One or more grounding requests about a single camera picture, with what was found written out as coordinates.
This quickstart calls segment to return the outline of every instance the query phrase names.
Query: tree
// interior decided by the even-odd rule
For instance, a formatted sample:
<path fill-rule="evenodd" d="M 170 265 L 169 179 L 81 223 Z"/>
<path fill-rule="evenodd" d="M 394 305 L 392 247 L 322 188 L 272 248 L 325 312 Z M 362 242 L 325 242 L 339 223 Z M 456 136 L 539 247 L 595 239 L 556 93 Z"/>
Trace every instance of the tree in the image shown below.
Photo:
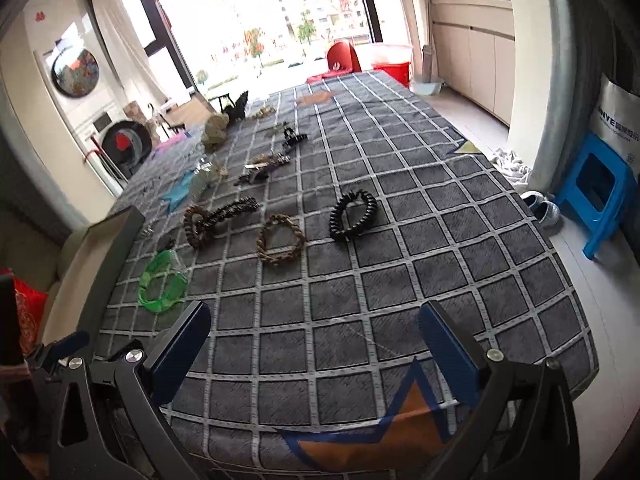
<path fill-rule="evenodd" d="M 244 32 L 244 42 L 249 47 L 249 53 L 251 54 L 251 57 L 257 57 L 260 60 L 260 66 L 263 66 L 262 53 L 264 52 L 264 45 L 259 41 L 259 38 L 262 35 L 262 30 L 257 27 L 254 27 L 251 30 L 246 30 Z"/>
<path fill-rule="evenodd" d="M 209 74 L 206 70 L 200 69 L 196 72 L 196 83 L 199 85 L 204 85 L 204 83 L 207 82 L 207 79 L 209 79 Z"/>
<path fill-rule="evenodd" d="M 300 43 L 306 40 L 308 44 L 311 44 L 311 37 L 316 35 L 316 27 L 313 22 L 310 22 L 307 15 L 309 11 L 302 12 L 302 23 L 298 25 L 298 40 Z"/>

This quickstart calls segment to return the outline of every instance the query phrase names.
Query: metal bolt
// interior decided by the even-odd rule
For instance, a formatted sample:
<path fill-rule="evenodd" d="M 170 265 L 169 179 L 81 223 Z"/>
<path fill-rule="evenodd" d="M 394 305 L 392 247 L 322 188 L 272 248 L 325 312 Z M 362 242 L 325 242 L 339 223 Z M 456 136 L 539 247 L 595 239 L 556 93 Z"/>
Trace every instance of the metal bolt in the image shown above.
<path fill-rule="evenodd" d="M 71 361 L 69 361 L 68 367 L 71 368 L 72 370 L 75 370 L 76 368 L 79 368 L 82 366 L 82 358 L 80 357 L 74 357 L 73 359 L 71 359 Z"/>
<path fill-rule="evenodd" d="M 129 362 L 129 363 L 137 363 L 138 361 L 140 361 L 140 359 L 142 359 L 142 350 L 132 350 L 130 352 L 127 353 L 125 359 Z"/>
<path fill-rule="evenodd" d="M 504 359 L 504 354 L 500 352 L 497 348 L 489 348 L 486 351 L 486 356 L 491 359 L 494 363 L 499 363 Z"/>
<path fill-rule="evenodd" d="M 545 365 L 547 365 L 552 370 L 559 370 L 562 367 L 562 365 L 560 364 L 560 361 L 558 361 L 558 359 L 555 359 L 553 357 L 550 357 L 549 359 L 547 359 L 545 361 Z"/>

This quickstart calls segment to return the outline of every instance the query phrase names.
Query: white curtain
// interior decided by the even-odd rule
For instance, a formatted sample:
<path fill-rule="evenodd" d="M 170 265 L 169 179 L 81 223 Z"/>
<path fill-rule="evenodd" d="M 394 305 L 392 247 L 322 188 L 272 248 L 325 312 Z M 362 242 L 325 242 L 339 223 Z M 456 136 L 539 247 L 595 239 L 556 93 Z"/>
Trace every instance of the white curtain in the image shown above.
<path fill-rule="evenodd" d="M 422 46 L 430 45 L 429 0 L 401 0 L 409 40 L 414 48 L 414 79 L 422 75 Z"/>
<path fill-rule="evenodd" d="M 122 0 L 92 1 L 98 27 L 127 99 L 137 101 L 145 112 L 149 103 L 158 108 L 167 101 L 167 96 L 151 71 Z"/>

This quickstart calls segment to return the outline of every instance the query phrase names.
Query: blue stool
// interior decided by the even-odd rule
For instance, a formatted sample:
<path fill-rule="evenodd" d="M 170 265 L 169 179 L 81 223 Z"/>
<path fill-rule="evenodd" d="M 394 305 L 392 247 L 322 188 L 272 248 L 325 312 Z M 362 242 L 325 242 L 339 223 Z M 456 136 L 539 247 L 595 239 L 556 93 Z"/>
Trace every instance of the blue stool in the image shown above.
<path fill-rule="evenodd" d="M 601 211 L 598 211 L 578 188 L 578 178 L 581 182 L 589 184 L 595 182 L 594 178 L 598 177 L 597 174 L 580 175 L 591 155 L 597 158 L 615 179 Z M 582 249 L 588 259 L 592 260 L 600 243 L 616 232 L 626 206 L 635 195 L 637 185 L 626 162 L 606 142 L 588 132 L 569 175 L 556 195 L 556 205 L 561 206 L 568 202 L 591 232 L 590 240 Z"/>

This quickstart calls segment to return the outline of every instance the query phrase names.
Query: gray plaid tablecloth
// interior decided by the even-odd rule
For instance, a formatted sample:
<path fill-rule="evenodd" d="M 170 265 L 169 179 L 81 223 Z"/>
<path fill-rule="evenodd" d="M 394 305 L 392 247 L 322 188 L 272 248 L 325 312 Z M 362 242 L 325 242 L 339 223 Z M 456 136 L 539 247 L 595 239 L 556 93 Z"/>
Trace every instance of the gray plaid tablecloth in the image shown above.
<path fill-rule="evenodd" d="M 295 105 L 321 90 L 336 93 L 321 104 Z M 250 112 L 261 105 L 273 105 L 276 114 L 230 128 L 216 154 L 229 180 L 200 203 L 213 209 L 251 195 L 262 208 L 221 226 L 208 248 L 194 251 L 186 243 L 181 223 L 188 204 L 168 214 L 160 200 L 202 156 L 197 138 L 149 160 L 113 209 L 135 205 L 154 236 L 132 247 L 95 353 L 108 356 L 131 337 L 147 345 L 177 319 L 180 306 L 154 316 L 136 303 L 159 236 L 173 230 L 189 270 L 186 299 L 208 303 L 213 323 L 163 411 L 212 476 L 316 475 L 314 461 L 294 450 L 282 430 L 375 427 L 414 360 L 453 433 L 464 410 L 415 326 L 429 298 L 484 348 L 523 362 L 554 355 L 574 394 L 588 386 L 598 369 L 596 351 L 558 254 L 500 173 L 435 110 L 380 72 L 288 89 L 252 103 Z M 281 121 L 308 140 L 268 182 L 235 187 L 254 155 L 279 148 L 282 136 L 264 132 Z M 355 243 L 337 244 L 328 237 L 329 213 L 350 189 L 377 197 L 376 223 Z M 255 235 L 277 212 L 299 222 L 308 244 L 299 260 L 265 266 L 255 255 Z M 348 216 L 353 221 L 360 213 L 356 206 Z M 270 244 L 282 250 L 291 240 L 282 229 Z M 163 284 L 155 286 L 159 292 Z M 513 417 L 510 408 L 505 425 Z M 393 479 L 396 472 L 369 475 Z"/>

